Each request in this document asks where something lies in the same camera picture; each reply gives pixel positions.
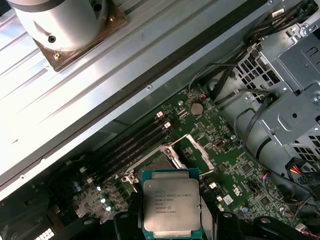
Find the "screw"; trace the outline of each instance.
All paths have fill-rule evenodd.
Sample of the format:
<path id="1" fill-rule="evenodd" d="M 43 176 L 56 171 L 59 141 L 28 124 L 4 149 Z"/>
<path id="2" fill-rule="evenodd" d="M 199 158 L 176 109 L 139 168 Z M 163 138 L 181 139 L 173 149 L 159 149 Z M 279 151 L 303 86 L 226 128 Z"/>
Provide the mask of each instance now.
<path id="1" fill-rule="evenodd" d="M 58 60 L 61 57 L 60 53 L 56 53 L 53 58 L 54 60 Z"/>
<path id="2" fill-rule="evenodd" d="M 265 217 L 261 218 L 260 221 L 261 221 L 262 223 L 264 223 L 264 224 L 270 224 L 270 223 L 271 223 L 270 219 L 265 218 Z"/>
<path id="3" fill-rule="evenodd" d="M 44 219 L 44 218 L 43 218 L 42 216 L 40 216 L 36 221 L 37 221 L 38 223 L 41 223 L 43 219 Z"/>
<path id="4" fill-rule="evenodd" d="M 12 235 L 10 236 L 11 240 L 15 240 L 18 237 L 18 233 L 14 232 L 12 233 Z"/>
<path id="5" fill-rule="evenodd" d="M 226 212 L 226 213 L 224 213 L 223 214 L 223 216 L 225 217 L 225 218 L 232 218 L 232 214 L 231 213 L 228 213 L 228 212 Z"/>
<path id="6" fill-rule="evenodd" d="M 316 94 L 314 97 L 313 97 L 313 101 L 315 103 L 318 103 L 320 101 L 320 95 L 319 94 Z"/>

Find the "green circuit board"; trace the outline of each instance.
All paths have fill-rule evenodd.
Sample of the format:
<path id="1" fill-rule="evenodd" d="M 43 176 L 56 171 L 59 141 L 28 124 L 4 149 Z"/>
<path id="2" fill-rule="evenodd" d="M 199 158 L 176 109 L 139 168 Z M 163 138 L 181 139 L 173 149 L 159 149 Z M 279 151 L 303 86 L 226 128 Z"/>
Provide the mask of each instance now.
<path id="1" fill-rule="evenodd" d="M 194 116 L 191 113 L 193 104 L 203 106 L 201 115 Z M 128 206 L 130 193 L 134 191 L 129 182 L 121 181 L 121 176 L 126 169 L 156 147 L 169 145 L 190 134 L 203 147 L 211 163 L 215 166 L 214 172 L 202 178 L 200 190 L 212 193 L 221 211 L 233 212 L 249 222 L 259 216 L 271 216 L 287 224 L 291 222 L 290 217 L 283 215 L 283 212 L 291 213 L 290 209 L 286 205 L 272 201 L 267 196 L 262 186 L 263 173 L 254 162 L 246 157 L 241 147 L 241 141 L 232 137 L 234 134 L 232 128 L 209 98 L 190 95 L 187 90 L 183 90 L 129 127 L 106 147 L 112 150 L 120 145 L 137 129 L 154 119 L 158 112 L 162 112 L 170 122 L 170 134 L 143 155 L 134 159 L 129 165 L 119 169 L 105 184 L 99 186 L 100 191 L 96 190 L 96 185 L 88 184 L 85 179 L 81 180 L 82 175 L 77 173 L 79 178 L 77 181 L 83 185 L 81 186 L 83 190 L 72 192 L 72 195 L 77 197 L 73 196 L 70 204 L 76 206 L 78 212 L 85 213 L 87 210 L 91 215 L 95 214 L 101 218 L 101 222 L 104 222 L 111 212 L 125 210 Z M 200 173 L 209 171 L 207 164 L 202 159 L 201 152 L 195 149 L 188 139 L 183 138 L 175 143 L 174 150 L 179 155 L 181 162 L 188 168 L 199 168 Z M 162 157 L 160 152 L 155 152 L 136 169 L 141 169 Z M 208 185 L 214 185 L 214 188 L 211 189 Z M 273 196 L 279 199 L 282 197 L 271 182 L 268 183 L 268 187 Z M 105 198 L 106 201 L 101 203 L 101 198 Z M 106 211 L 107 206 L 111 206 L 111 210 Z"/>

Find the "circuit component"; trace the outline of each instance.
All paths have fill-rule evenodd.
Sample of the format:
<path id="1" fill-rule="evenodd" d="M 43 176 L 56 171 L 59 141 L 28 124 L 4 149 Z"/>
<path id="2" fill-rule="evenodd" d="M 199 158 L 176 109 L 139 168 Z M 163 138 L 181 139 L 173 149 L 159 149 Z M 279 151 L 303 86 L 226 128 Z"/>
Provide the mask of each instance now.
<path id="1" fill-rule="evenodd" d="M 269 200 L 269 198 L 267 196 L 265 196 L 264 198 L 260 199 L 260 203 L 263 206 L 267 206 L 270 203 L 270 200 Z"/>
<path id="2" fill-rule="evenodd" d="M 204 106 L 201 103 L 194 103 L 190 107 L 190 112 L 193 116 L 200 116 L 204 112 Z"/>
<path id="3" fill-rule="evenodd" d="M 251 170 L 251 166 L 248 163 L 243 165 L 241 168 L 245 174 L 247 174 Z"/>
<path id="4" fill-rule="evenodd" d="M 291 220 L 283 216 L 289 209 L 269 200 L 259 166 L 247 158 L 237 141 L 231 140 L 233 132 L 215 104 L 209 98 L 202 99 L 203 113 L 197 117 L 185 108 L 198 102 L 198 96 L 183 90 L 95 152 L 91 165 L 73 163 L 79 164 L 77 173 L 64 175 L 51 187 L 63 200 L 61 209 L 75 211 L 78 216 L 99 217 L 103 223 L 111 213 L 127 210 L 131 192 L 142 191 L 142 171 L 189 167 L 209 173 L 202 175 L 199 188 L 201 193 L 212 195 L 220 210 L 237 213 L 247 221 L 271 216 L 290 224 Z M 112 164 L 117 167 L 110 171 Z M 273 191 L 272 182 L 267 184 Z M 312 191 L 320 196 L 318 188 Z"/>
<path id="5" fill-rule="evenodd" d="M 199 182 L 190 178 L 189 174 L 188 170 L 143 172 L 143 227 L 147 231 L 146 238 L 201 237 L 192 233 L 201 231 Z"/>
<path id="6" fill-rule="evenodd" d="M 161 169 L 173 169 L 173 165 L 168 159 L 165 153 L 161 153 L 158 157 L 153 159 L 150 163 L 140 168 L 137 175 L 139 179 L 142 179 L 143 170 L 161 170 Z"/>

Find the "silver metal surface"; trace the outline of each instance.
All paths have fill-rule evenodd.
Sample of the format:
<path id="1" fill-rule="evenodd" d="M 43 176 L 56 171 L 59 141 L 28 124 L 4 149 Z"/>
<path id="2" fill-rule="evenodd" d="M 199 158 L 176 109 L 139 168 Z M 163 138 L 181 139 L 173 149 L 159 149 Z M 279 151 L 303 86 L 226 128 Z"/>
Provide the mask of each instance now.
<path id="1" fill-rule="evenodd" d="M 175 178 L 175 172 L 164 174 L 165 178 L 143 183 L 144 228 L 149 232 L 198 230 L 201 227 L 199 182 L 190 179 L 189 173 L 183 178 Z"/>
<path id="2" fill-rule="evenodd" d="M 228 213 L 228 212 L 224 213 L 223 216 L 224 216 L 225 218 L 232 218 L 232 214 L 231 214 L 231 213 Z"/>
<path id="3" fill-rule="evenodd" d="M 84 146 L 90 149 L 103 145 L 183 88 L 195 71 L 225 58 L 226 53 L 239 46 L 247 26 L 272 6 L 263 5 L 156 79 L 151 90 L 142 89 L 55 148 L 61 143 L 55 141 L 54 145 L 55 136 L 71 130 L 70 126 L 85 114 L 244 2 L 148 0 L 135 5 L 137 1 L 130 0 L 118 3 L 127 13 L 129 24 L 59 74 L 49 67 L 14 13 L 3 15 L 0 57 L 6 61 L 0 66 L 3 84 L 0 109 L 5 117 L 1 119 L 0 156 L 6 161 L 1 162 L 1 173 L 27 156 L 38 159 L 38 165 L 24 172 L 25 179 L 12 181 L 10 187 L 5 185 L 0 200 L 71 150 L 75 154 L 83 151 Z M 42 148 L 46 143 L 52 145 L 48 154 Z M 41 158 L 34 156 L 36 150 L 43 153 Z"/>
<path id="4" fill-rule="evenodd" d="M 298 41 L 278 57 L 285 71 L 288 71 L 292 76 L 286 79 L 286 82 L 294 91 L 296 91 L 295 86 L 303 91 L 312 84 L 319 84 L 319 50 L 320 40 L 314 34 L 311 34 Z"/>
<path id="5" fill-rule="evenodd" d="M 290 144 L 317 125 L 316 117 L 320 115 L 320 105 L 314 102 L 317 93 L 320 93 L 318 84 L 298 96 L 290 91 L 263 113 L 260 121 L 275 142 Z"/>
<path id="6" fill-rule="evenodd" d="M 214 220 L 204 199 L 201 197 L 201 225 L 205 233 L 206 239 L 214 239 Z"/>
<path id="7" fill-rule="evenodd" d="M 190 112 L 194 116 L 200 116 L 204 112 L 204 106 L 200 103 L 194 103 L 191 105 Z"/>
<path id="8" fill-rule="evenodd" d="M 261 218 L 260 221 L 261 221 L 262 223 L 264 223 L 264 224 L 270 224 L 270 223 L 271 223 L 270 219 L 265 218 L 265 217 Z"/>
<path id="9" fill-rule="evenodd" d="M 108 13 L 107 1 L 100 5 L 95 12 L 89 0 L 65 0 L 47 11 L 14 11 L 31 37 L 48 49 L 67 52 L 86 46 L 99 34 Z"/>

